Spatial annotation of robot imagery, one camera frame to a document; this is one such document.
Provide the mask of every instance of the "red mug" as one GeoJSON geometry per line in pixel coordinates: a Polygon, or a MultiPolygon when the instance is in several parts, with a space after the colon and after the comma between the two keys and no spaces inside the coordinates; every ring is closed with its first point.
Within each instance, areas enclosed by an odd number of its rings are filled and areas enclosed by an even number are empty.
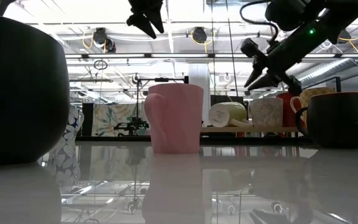
{"type": "MultiPolygon", "coordinates": [[[[276,96],[276,98],[281,98],[284,100],[283,107],[283,127],[296,127],[295,124],[295,113],[291,109],[291,99],[294,97],[291,93],[281,93],[276,96]]],[[[299,100],[294,103],[295,108],[300,109],[301,103],[299,100]]]]}

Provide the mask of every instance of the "shelf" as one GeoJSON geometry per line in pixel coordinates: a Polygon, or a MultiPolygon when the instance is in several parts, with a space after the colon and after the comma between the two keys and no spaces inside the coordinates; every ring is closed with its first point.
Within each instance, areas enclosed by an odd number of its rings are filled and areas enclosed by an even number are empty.
{"type": "Polygon", "coordinates": [[[298,132],[297,128],[284,128],[284,127],[225,127],[225,128],[202,128],[202,133],[295,133],[298,132]]]}

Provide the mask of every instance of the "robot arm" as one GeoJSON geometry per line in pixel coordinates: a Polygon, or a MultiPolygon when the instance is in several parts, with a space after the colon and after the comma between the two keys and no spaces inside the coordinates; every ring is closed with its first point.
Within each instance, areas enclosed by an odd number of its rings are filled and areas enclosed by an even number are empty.
{"type": "Polygon", "coordinates": [[[242,43],[241,51],[254,58],[254,71],[247,80],[248,90],[275,86],[280,82],[288,85],[288,91],[297,95],[302,92],[301,83],[285,72],[294,64],[328,39],[336,44],[342,30],[358,18],[358,0],[266,0],[265,16],[285,31],[297,28],[281,42],[272,39],[268,54],[264,55],[251,39],[242,43]],[[318,14],[327,9],[322,17],[318,14]],[[268,68],[267,74],[255,81],[268,68]]]}

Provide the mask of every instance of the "dark bowl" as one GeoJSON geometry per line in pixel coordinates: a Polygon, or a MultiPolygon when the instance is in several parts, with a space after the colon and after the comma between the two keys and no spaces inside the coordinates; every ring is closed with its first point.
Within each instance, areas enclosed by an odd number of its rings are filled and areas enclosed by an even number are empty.
{"type": "Polygon", "coordinates": [[[62,46],[0,17],[0,165],[34,162],[62,136],[70,107],[62,46]]]}

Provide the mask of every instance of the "mug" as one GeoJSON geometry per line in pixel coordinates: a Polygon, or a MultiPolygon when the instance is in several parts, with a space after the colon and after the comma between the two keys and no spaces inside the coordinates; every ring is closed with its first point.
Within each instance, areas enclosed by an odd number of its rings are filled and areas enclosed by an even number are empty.
{"type": "Polygon", "coordinates": [[[149,88],[144,110],[156,153],[196,153],[204,90],[191,84],[160,84],[149,88]]]}
{"type": "Polygon", "coordinates": [[[330,93],[313,96],[309,106],[296,112],[296,127],[324,147],[358,147],[358,93],[330,93]],[[301,115],[308,112],[307,130],[301,115]]]}
{"type": "MultiPolygon", "coordinates": [[[[330,87],[320,87],[320,88],[311,88],[308,90],[303,90],[300,96],[294,96],[291,101],[290,105],[294,113],[296,113],[297,109],[295,108],[295,100],[300,100],[301,107],[307,107],[309,105],[309,99],[312,96],[327,94],[327,93],[335,93],[335,88],[330,87]]],[[[302,120],[306,122],[306,113],[304,113],[302,120]]]]}
{"type": "Polygon", "coordinates": [[[283,104],[281,98],[256,99],[250,102],[252,124],[255,127],[282,127],[283,104]]]}
{"type": "MultiPolygon", "coordinates": [[[[283,127],[295,127],[295,112],[291,108],[291,99],[294,97],[291,93],[281,93],[276,98],[284,100],[283,106],[283,127]]],[[[300,102],[293,102],[295,108],[301,108],[300,102]]]]}
{"type": "Polygon", "coordinates": [[[247,117],[245,106],[238,102],[217,103],[211,107],[208,113],[209,122],[217,128],[251,126],[247,117]]]}

